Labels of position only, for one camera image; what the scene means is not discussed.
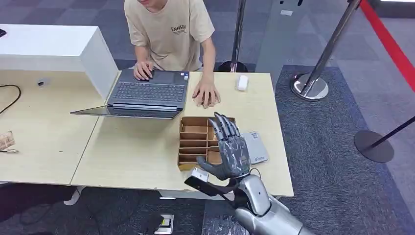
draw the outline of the beige t-shirt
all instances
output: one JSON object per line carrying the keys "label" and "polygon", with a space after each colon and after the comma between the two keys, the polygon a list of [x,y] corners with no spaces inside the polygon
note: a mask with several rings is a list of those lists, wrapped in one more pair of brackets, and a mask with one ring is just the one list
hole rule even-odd
{"label": "beige t-shirt", "polygon": [[149,49],[149,61],[160,70],[196,71],[200,43],[215,31],[203,0],[167,0],[152,13],[137,0],[125,0],[131,43]]}

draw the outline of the cardboard box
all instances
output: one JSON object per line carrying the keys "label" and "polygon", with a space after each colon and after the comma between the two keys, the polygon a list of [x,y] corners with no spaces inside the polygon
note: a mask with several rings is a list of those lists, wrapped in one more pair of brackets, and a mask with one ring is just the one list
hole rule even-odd
{"label": "cardboard box", "polygon": [[191,170],[197,166],[196,158],[204,157],[209,163],[220,164],[218,140],[209,117],[182,117],[180,120],[179,155],[177,165],[180,170]]}

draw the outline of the man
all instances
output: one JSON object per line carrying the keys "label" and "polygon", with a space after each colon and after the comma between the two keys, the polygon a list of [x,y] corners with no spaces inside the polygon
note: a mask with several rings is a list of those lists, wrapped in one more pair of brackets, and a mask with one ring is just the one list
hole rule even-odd
{"label": "man", "polygon": [[[137,57],[136,79],[148,80],[153,68],[203,70],[193,98],[204,108],[220,102],[213,73],[214,27],[203,0],[125,0],[124,10]],[[199,61],[200,44],[203,68]]]}

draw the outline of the stanchion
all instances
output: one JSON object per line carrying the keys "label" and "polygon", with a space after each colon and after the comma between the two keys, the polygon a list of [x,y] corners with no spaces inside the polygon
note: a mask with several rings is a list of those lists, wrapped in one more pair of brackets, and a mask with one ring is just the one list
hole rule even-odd
{"label": "stanchion", "polygon": [[347,22],[351,19],[361,1],[362,0],[353,0],[349,3],[311,74],[298,74],[291,80],[290,88],[295,95],[308,101],[318,101],[327,96],[328,86],[327,83],[320,78],[320,75],[330,59],[333,49],[336,46],[341,33],[344,31]]}
{"label": "stanchion", "polygon": [[388,139],[413,122],[415,122],[415,116],[385,136],[369,130],[359,131],[354,136],[354,145],[369,160],[377,163],[387,163],[392,160],[394,155],[393,147]]}
{"label": "stanchion", "polygon": [[242,39],[242,22],[244,20],[246,0],[239,0],[238,17],[236,20],[235,37],[233,39],[232,58],[230,61],[226,61],[219,66],[220,72],[248,72],[247,67],[238,62],[239,47],[241,46]]}

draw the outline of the man's left hand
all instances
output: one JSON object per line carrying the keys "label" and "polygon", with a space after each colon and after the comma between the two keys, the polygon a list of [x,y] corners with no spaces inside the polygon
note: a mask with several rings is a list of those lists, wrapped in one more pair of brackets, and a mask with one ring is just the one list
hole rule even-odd
{"label": "man's left hand", "polygon": [[214,75],[203,73],[202,78],[197,84],[192,98],[198,105],[202,105],[206,109],[208,106],[213,107],[220,102],[220,95],[214,84]]}

